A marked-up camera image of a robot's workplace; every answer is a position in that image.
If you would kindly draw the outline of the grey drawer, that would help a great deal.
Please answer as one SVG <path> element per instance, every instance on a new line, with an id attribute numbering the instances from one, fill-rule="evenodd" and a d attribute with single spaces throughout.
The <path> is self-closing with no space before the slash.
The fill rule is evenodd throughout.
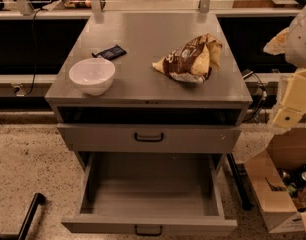
<path id="1" fill-rule="evenodd" d="M 217 172 L 205 154 L 92 153 L 72 233 L 226 236 Z"/>
<path id="2" fill-rule="evenodd" d="M 239 128 L 202 126 L 153 126 L 67 124 L 57 125 L 71 151 L 230 153 Z"/>

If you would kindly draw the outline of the grey metal drawer cabinet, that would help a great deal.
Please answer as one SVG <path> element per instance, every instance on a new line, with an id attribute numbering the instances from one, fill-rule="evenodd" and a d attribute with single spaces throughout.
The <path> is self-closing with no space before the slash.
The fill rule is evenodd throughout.
<path id="1" fill-rule="evenodd" d="M 196 36 L 225 38 L 213 14 L 194 12 L 106 12 L 88 20 L 46 94 L 58 124 L 161 125 L 239 128 L 251 102 L 229 45 L 220 68 L 202 84 L 177 82 L 153 69 L 153 62 Z M 100 96 L 81 92 L 69 70 L 92 50 L 119 44 L 115 79 Z M 85 165 L 92 153 L 72 151 Z"/>

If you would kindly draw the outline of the grey top drawer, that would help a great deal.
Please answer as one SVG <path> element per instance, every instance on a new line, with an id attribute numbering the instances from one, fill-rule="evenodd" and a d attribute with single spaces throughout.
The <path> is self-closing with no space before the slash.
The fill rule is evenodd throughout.
<path id="1" fill-rule="evenodd" d="M 202 126 L 153 126 L 67 124 L 57 125 L 71 151 L 230 153 L 239 128 Z"/>

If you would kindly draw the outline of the brown yellow chip bag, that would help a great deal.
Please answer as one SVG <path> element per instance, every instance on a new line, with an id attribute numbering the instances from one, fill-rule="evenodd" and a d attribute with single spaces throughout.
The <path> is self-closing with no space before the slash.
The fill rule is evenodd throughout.
<path id="1" fill-rule="evenodd" d="M 179 82 L 204 83 L 220 68 L 222 43 L 210 33 L 198 36 L 152 64 L 160 73 Z"/>

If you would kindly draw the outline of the cardboard box with cans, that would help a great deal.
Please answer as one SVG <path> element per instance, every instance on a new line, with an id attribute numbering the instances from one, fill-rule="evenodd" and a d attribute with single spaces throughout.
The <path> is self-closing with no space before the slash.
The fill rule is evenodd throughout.
<path id="1" fill-rule="evenodd" d="M 306 165 L 306 128 L 275 135 L 264 151 L 244 163 L 269 233 L 306 231 L 306 215 L 302 219 L 278 173 L 302 165 Z"/>

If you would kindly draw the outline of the black metal leg right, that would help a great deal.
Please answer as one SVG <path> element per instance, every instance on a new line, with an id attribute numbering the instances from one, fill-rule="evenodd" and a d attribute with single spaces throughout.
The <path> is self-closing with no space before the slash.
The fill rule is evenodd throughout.
<path id="1" fill-rule="evenodd" d="M 240 173 L 238 171 L 238 167 L 236 165 L 236 162 L 235 162 L 235 159 L 234 159 L 234 156 L 233 156 L 232 153 L 229 153 L 227 155 L 227 160 L 228 160 L 231 172 L 233 174 L 235 184 L 236 184 L 236 187 L 238 189 L 239 196 L 241 198 L 242 208 L 245 211 L 250 211 L 253 208 L 253 205 L 251 204 L 250 199 L 247 195 L 247 192 L 246 192 L 245 187 L 243 185 L 242 179 L 240 177 Z"/>

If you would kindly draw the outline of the black metal leg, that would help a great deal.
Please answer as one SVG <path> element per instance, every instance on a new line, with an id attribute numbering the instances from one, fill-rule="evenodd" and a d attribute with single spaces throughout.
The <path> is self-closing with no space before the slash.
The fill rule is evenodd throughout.
<path id="1" fill-rule="evenodd" d="M 236 165 L 236 162 L 235 162 L 235 159 L 234 159 L 234 156 L 233 156 L 232 153 L 229 153 L 227 155 L 227 160 L 228 160 L 231 172 L 233 174 L 235 184 L 236 184 L 236 187 L 238 189 L 239 196 L 241 198 L 242 208 L 245 211 L 250 211 L 253 208 L 253 205 L 251 204 L 250 199 L 247 195 L 247 192 L 246 192 L 245 187 L 243 185 L 242 179 L 240 177 L 240 173 L 238 171 L 238 167 Z"/>
<path id="2" fill-rule="evenodd" d="M 25 240 L 38 207 L 45 203 L 46 197 L 42 193 L 35 193 L 19 232 L 17 234 L 0 234 L 0 240 Z"/>

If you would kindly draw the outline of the dark blue snack bar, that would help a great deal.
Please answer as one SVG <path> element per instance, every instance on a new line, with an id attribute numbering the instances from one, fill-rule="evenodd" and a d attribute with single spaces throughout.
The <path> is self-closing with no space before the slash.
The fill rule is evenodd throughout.
<path id="1" fill-rule="evenodd" d="M 110 48 L 105 49 L 103 51 L 100 51 L 98 53 L 94 53 L 94 52 L 91 53 L 91 55 L 94 58 L 101 57 L 101 58 L 107 59 L 109 61 L 114 60 L 118 57 L 121 57 L 125 54 L 126 54 L 126 51 L 124 49 L 122 49 L 119 45 L 115 45 L 113 47 L 110 47 Z"/>

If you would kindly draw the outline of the white ceramic bowl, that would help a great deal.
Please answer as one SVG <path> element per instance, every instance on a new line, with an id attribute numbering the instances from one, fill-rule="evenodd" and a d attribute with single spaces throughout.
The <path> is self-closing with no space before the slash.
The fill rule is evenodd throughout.
<path id="1" fill-rule="evenodd" d="M 81 92 L 97 96 L 111 87 L 115 72 L 115 66 L 109 60 L 88 58 L 71 67 L 69 78 Z"/>

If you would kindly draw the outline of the black metal leg left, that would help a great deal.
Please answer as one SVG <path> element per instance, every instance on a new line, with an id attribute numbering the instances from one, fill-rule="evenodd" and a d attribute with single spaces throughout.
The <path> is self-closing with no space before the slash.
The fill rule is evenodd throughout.
<path id="1" fill-rule="evenodd" d="M 0 240 L 25 240 L 38 207 L 45 203 L 46 197 L 42 193 L 35 193 L 19 232 L 17 234 L 0 234 Z"/>

